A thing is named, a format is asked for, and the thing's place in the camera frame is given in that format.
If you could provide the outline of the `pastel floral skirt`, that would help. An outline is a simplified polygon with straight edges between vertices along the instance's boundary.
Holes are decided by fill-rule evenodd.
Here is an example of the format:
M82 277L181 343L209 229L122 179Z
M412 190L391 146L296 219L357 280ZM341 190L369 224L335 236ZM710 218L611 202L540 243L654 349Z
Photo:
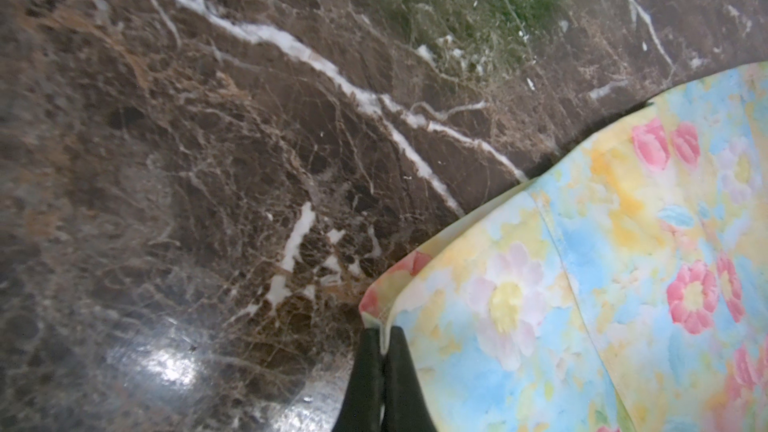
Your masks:
M767 427L767 66L670 89L388 269L441 431Z

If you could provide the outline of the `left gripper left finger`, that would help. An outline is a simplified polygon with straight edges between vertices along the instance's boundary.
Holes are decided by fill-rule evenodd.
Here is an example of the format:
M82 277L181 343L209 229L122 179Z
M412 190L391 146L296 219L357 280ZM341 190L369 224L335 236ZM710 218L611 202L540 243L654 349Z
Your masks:
M380 332L362 331L333 432L379 432L384 400L384 362Z

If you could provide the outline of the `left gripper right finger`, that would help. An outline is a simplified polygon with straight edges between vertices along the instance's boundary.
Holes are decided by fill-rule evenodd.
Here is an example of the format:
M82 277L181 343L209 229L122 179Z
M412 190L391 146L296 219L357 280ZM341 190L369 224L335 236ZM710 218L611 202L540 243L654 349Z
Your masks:
M384 359L383 430L436 432L422 393L405 332L393 326Z

